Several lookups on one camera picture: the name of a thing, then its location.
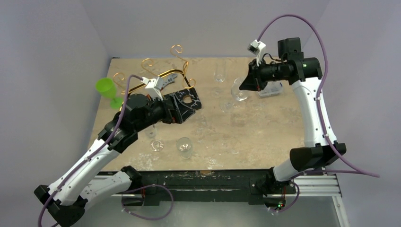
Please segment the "clear round wine glass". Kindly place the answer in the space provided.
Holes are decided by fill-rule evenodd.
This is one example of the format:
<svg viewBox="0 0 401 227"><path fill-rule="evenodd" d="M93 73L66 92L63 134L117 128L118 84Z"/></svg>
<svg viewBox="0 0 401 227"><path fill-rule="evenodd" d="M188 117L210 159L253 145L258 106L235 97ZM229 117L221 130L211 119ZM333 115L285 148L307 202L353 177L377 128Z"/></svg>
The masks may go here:
<svg viewBox="0 0 401 227"><path fill-rule="evenodd" d="M244 80L245 77L239 77L234 80L230 89L230 97L225 97L220 101L219 106L222 112L237 111L245 106L245 100L249 97L249 92L239 89Z"/></svg>

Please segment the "green plastic wine glass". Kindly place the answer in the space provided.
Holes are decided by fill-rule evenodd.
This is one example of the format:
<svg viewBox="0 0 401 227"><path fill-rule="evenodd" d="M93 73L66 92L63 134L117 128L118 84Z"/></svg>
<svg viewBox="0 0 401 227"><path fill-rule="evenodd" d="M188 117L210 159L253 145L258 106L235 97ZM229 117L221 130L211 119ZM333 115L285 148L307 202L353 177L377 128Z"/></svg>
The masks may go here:
<svg viewBox="0 0 401 227"><path fill-rule="evenodd" d="M117 87L110 78L102 78L96 82L96 90L100 95L109 100L109 106L112 109L120 109L123 99L117 96Z"/></svg>

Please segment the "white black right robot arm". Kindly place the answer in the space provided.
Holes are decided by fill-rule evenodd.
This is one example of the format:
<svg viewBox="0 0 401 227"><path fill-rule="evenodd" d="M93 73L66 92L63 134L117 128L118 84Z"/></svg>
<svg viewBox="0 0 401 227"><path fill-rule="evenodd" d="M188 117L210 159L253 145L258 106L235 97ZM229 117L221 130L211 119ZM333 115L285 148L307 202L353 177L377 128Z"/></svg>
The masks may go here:
<svg viewBox="0 0 401 227"><path fill-rule="evenodd" d="M248 50L256 58L248 64L248 74L240 90L263 91L268 83L287 81L295 93L304 124L304 146L290 150L289 158L273 167L273 175L265 180L270 192L278 192L284 182L308 169L325 167L346 152L346 145L339 143L328 119L323 93L320 62L315 57L306 58L299 38L278 41L279 63L266 63L266 45L254 40Z"/></svg>

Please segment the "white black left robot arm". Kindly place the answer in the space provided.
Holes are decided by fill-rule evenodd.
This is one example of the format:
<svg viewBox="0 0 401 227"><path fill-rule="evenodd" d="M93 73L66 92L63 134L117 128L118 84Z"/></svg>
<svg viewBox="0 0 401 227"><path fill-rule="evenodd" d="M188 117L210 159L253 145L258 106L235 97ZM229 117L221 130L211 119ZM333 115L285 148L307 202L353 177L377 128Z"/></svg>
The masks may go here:
<svg viewBox="0 0 401 227"><path fill-rule="evenodd" d="M91 180L109 162L138 139L138 133L157 122L181 124L201 109L193 89L164 95L161 99L143 94L126 97L114 118L105 125L88 151L57 181L38 186L34 193L57 225L74 225L96 202L115 193L136 193L141 187L140 173L124 167L98 184Z"/></svg>

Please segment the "black marbled rack base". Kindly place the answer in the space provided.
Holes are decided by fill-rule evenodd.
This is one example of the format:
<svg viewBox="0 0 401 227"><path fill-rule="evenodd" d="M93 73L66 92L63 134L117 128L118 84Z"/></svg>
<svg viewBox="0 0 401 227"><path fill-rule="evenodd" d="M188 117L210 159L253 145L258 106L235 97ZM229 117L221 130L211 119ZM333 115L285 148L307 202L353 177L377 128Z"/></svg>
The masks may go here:
<svg viewBox="0 0 401 227"><path fill-rule="evenodd" d="M167 95L175 95L179 104L181 115L193 113L202 108L202 103L195 88L183 89Z"/></svg>

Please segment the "clear plastic screw box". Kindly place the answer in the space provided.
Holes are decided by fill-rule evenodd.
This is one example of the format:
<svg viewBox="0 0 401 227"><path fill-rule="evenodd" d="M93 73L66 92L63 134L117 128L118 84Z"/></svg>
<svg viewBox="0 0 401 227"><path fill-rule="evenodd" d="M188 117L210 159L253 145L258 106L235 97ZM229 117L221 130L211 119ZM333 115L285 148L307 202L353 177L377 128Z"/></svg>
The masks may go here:
<svg viewBox="0 0 401 227"><path fill-rule="evenodd" d="M269 82L267 86L258 92L258 96L261 98L277 96L283 92L283 85L280 81Z"/></svg>

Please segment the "clear champagne flute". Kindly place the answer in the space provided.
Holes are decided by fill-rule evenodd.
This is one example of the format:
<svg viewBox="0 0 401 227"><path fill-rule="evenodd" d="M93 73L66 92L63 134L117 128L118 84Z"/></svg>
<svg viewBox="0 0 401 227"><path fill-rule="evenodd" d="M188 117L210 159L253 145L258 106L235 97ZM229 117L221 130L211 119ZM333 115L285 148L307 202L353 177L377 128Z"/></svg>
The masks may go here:
<svg viewBox="0 0 401 227"><path fill-rule="evenodd" d="M218 59L214 64L213 78L216 85L212 88L211 94L214 98L220 98L222 94L221 84L226 79L226 62L224 59Z"/></svg>

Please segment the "short ribbed clear goblet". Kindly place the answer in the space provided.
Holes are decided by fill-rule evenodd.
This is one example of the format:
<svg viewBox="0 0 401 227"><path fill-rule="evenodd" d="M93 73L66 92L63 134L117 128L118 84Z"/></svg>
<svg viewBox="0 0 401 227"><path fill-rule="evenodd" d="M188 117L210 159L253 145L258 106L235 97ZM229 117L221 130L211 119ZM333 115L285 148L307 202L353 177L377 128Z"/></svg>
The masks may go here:
<svg viewBox="0 0 401 227"><path fill-rule="evenodd" d="M176 147L180 156L184 159L188 159L192 156L192 141L187 137L182 137L177 140Z"/></svg>

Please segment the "clear stemmed glass near left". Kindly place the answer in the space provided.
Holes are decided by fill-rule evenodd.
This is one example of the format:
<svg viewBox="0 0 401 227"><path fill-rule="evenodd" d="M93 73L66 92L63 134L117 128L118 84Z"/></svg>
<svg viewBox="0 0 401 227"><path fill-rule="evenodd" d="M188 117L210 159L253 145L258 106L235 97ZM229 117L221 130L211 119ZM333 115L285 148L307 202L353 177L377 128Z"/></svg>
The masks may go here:
<svg viewBox="0 0 401 227"><path fill-rule="evenodd" d="M145 129L145 135L150 140L149 146L151 151L160 152L164 148L164 142L161 139L157 139L157 129L155 125L149 126Z"/></svg>

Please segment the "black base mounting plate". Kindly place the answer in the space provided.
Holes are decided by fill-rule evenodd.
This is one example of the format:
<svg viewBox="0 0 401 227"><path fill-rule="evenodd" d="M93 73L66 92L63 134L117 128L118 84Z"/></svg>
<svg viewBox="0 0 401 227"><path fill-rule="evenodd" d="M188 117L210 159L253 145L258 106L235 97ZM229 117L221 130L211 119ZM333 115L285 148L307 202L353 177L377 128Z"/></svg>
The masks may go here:
<svg viewBox="0 0 401 227"><path fill-rule="evenodd" d="M125 194L137 194L146 206L184 201L283 207L296 189L290 181L276 181L272 169L139 171Z"/></svg>

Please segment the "red handled adjustable wrench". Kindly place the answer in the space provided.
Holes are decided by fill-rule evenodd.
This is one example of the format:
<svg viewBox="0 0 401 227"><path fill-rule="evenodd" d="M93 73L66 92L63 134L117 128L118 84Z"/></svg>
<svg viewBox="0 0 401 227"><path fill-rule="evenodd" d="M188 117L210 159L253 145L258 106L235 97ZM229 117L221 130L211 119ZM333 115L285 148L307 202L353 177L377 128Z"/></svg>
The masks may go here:
<svg viewBox="0 0 401 227"><path fill-rule="evenodd" d="M163 90L169 84L175 83L175 79L177 78L177 73L169 74L164 77L164 81L160 90Z"/></svg>

